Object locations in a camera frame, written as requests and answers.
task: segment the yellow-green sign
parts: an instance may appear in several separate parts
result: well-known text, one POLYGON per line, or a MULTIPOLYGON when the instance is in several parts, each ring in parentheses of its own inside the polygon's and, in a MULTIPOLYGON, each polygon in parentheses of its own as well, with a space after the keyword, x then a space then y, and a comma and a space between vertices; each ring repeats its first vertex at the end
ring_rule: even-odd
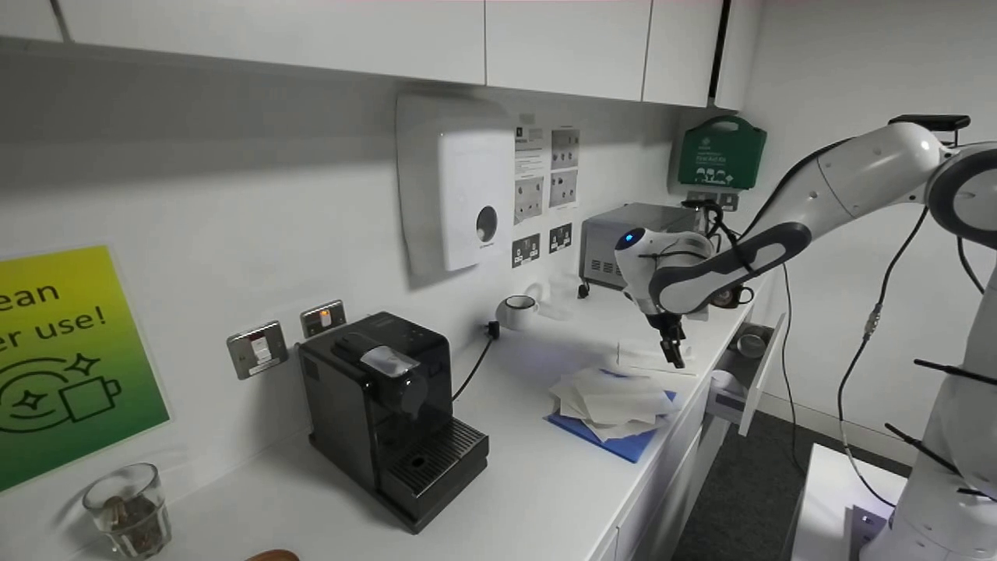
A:
POLYGON ((0 263, 0 488, 166 418, 108 249, 0 263))

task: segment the light switch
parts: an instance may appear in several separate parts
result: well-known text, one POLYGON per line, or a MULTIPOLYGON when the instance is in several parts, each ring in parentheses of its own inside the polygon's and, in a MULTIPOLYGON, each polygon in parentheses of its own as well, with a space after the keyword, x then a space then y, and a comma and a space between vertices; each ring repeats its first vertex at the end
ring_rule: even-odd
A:
POLYGON ((254 377, 273 365, 285 361, 285 342, 284 342, 284 329, 276 321, 268 321, 254 329, 243 329, 227 337, 227 354, 230 365, 237 368, 237 377, 254 377))

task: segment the wall socket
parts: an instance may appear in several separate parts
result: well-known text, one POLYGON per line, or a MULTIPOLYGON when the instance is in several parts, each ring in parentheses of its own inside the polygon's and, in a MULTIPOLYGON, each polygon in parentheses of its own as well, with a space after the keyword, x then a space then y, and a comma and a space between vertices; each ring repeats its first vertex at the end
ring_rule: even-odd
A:
POLYGON ((737 193, 688 190, 686 198, 714 198, 724 212, 737 212, 737 193))
POLYGON ((558 223, 547 235, 547 253, 567 249, 569 247, 569 223, 558 223))
POLYGON ((334 301, 306 308, 306 311, 298 316, 298 321, 302 321, 306 340, 312 340, 312 337, 318 337, 318 332, 325 332, 325 329, 334 329, 334 326, 347 324, 347 308, 344 308, 341 299, 334 299, 334 301))
POLYGON ((237 377, 254 377, 285 361, 285 342, 276 321, 259 324, 251 329, 223 340, 237 377))
POLYGON ((540 235, 510 242, 510 269, 540 259, 540 235))
POLYGON ((550 151, 550 168, 576 168, 579 152, 576 151, 550 151))
POLYGON ((514 223, 527 220, 530 215, 541 215, 541 177, 517 180, 514 223))
POLYGON ((550 205, 563 205, 576 198, 579 172, 554 172, 550 176, 550 205))

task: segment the upper cabinet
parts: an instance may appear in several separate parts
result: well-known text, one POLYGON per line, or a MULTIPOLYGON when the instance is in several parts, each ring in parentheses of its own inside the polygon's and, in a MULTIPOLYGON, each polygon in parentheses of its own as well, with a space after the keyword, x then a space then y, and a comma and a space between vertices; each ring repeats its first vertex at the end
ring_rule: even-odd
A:
POLYGON ((642 101, 647 16, 652 0, 486 0, 486 85, 642 101))
POLYGON ((63 42, 51 0, 0 0, 0 38, 63 42))
POLYGON ((483 0, 63 0, 75 43, 483 85, 483 0))
POLYGON ((644 68, 647 103, 709 103, 720 23, 724 0, 655 0, 644 68))
POLYGON ((759 0, 728 0, 724 53, 715 59, 714 107, 740 108, 757 51, 759 0))

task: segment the green sign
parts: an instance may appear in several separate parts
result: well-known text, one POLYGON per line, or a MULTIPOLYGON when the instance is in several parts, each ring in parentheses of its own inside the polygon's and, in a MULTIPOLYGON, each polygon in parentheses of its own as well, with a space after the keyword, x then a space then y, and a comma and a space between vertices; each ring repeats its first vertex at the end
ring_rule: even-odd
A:
POLYGON ((747 190, 757 180, 767 131, 737 114, 715 114, 682 137, 679 180, 747 190))
POLYGON ((0 263, 0 488, 166 418, 103 247, 0 263))

